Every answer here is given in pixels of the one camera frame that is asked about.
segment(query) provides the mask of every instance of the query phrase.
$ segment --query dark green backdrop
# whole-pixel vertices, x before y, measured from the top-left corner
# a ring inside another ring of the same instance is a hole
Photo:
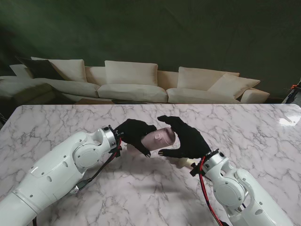
[[[240,72],[284,97],[299,81],[300,0],[1,0],[0,69],[14,55]]]

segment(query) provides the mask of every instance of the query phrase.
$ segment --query black glove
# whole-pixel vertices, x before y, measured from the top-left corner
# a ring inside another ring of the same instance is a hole
[[[162,149],[158,152],[159,155],[198,159],[211,151],[200,132],[196,128],[187,125],[179,117],[162,115],[158,117],[158,120],[169,124],[180,140],[180,148]]]
[[[118,133],[123,132],[122,141],[133,145],[145,156],[151,156],[150,151],[141,143],[141,139],[147,134],[157,130],[154,125],[150,126],[140,120],[127,119],[124,123],[120,124],[116,130],[118,130]]]

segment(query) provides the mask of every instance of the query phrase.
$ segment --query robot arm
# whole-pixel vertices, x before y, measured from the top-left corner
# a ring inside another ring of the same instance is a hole
[[[109,126],[91,134],[77,132],[60,143],[38,160],[0,203],[1,224],[26,226],[47,206],[70,191],[77,192],[76,184],[86,170],[116,148],[118,140],[118,134]]]
[[[222,153],[207,158],[202,170],[212,181],[214,196],[226,210],[233,226],[293,226],[255,178],[244,169],[232,167]]]

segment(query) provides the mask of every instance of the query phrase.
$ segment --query marble table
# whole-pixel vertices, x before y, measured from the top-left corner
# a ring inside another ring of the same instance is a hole
[[[26,105],[0,131],[0,200],[30,166],[77,131],[93,132],[127,118],[166,125],[160,115],[180,116],[211,148],[220,148],[249,172],[296,226],[301,226],[301,108],[297,105]],[[211,204],[227,220],[207,183]],[[156,152],[126,151],[87,188],[38,215],[39,226],[214,226],[198,178]]]

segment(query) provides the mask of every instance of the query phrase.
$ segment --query glove finger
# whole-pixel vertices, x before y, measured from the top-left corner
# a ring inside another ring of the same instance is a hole
[[[147,134],[153,132],[153,131],[156,131],[157,128],[154,126],[154,125],[151,125],[151,126],[148,126],[147,128]]]
[[[170,125],[173,131],[176,133],[179,133],[181,130],[181,125],[185,124],[182,119],[176,116],[162,115],[158,117],[158,120]]]
[[[144,154],[146,157],[151,156],[151,152],[146,147],[144,147],[144,145],[141,143],[141,141],[133,144],[133,146],[136,149],[138,149],[142,154]]]
[[[161,149],[158,152],[159,155],[173,158],[183,158],[183,152],[181,149]]]

